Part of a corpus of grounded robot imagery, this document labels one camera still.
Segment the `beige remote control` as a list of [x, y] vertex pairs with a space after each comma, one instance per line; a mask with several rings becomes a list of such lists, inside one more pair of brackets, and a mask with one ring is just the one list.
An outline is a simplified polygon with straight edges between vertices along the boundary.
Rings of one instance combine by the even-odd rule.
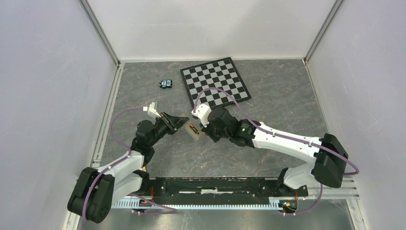
[[193, 122], [187, 114], [182, 113], [182, 117], [187, 117], [188, 121], [184, 123], [182, 128], [194, 139], [199, 140], [202, 136], [201, 129]]

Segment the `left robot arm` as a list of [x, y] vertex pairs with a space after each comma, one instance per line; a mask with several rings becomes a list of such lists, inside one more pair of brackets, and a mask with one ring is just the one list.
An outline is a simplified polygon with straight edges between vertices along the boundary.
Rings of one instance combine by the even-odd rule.
[[113, 204], [136, 192], [145, 195], [150, 181], [141, 169], [152, 159], [153, 146], [165, 135], [175, 134], [189, 121], [185, 116], [158, 114], [154, 121], [142, 120], [137, 124], [135, 138], [126, 153], [111, 163], [83, 169], [68, 200], [67, 210], [84, 220], [101, 223]]

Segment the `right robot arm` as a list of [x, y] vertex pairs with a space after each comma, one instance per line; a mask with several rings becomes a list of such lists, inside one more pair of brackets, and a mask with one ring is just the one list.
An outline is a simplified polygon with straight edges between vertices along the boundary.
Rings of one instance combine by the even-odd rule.
[[205, 104], [199, 105], [193, 115], [214, 142], [226, 138], [240, 147], [274, 150], [305, 161], [280, 173], [276, 188], [283, 196], [303, 185], [322, 184], [331, 188], [342, 185], [348, 154], [332, 134], [325, 133], [322, 138], [295, 135], [263, 122], [238, 120], [223, 107], [211, 109]]

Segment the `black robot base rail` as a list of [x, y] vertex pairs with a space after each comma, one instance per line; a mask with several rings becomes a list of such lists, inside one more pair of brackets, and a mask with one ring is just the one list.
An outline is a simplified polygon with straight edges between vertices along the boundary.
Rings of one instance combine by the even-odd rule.
[[293, 190], [274, 177], [155, 177], [137, 191], [162, 205], [264, 205], [274, 197], [307, 197], [305, 185]]

